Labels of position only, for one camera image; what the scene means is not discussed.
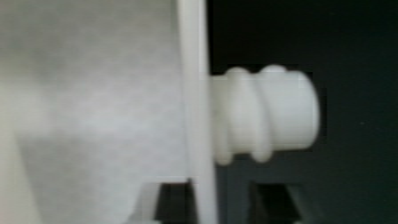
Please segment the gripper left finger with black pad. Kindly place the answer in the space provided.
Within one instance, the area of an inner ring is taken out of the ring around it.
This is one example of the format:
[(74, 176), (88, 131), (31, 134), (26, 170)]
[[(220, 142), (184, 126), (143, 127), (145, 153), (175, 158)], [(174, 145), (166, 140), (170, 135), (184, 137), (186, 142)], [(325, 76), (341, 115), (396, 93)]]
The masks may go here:
[(142, 224), (195, 224), (195, 196), (188, 182), (143, 185), (138, 220)]

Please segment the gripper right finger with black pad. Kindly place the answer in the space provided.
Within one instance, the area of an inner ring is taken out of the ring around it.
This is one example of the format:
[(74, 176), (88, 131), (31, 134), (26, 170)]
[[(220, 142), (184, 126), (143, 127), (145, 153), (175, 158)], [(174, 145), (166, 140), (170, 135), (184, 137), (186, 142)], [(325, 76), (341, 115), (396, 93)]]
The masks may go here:
[(248, 224), (314, 224), (309, 204), (296, 184), (248, 185)]

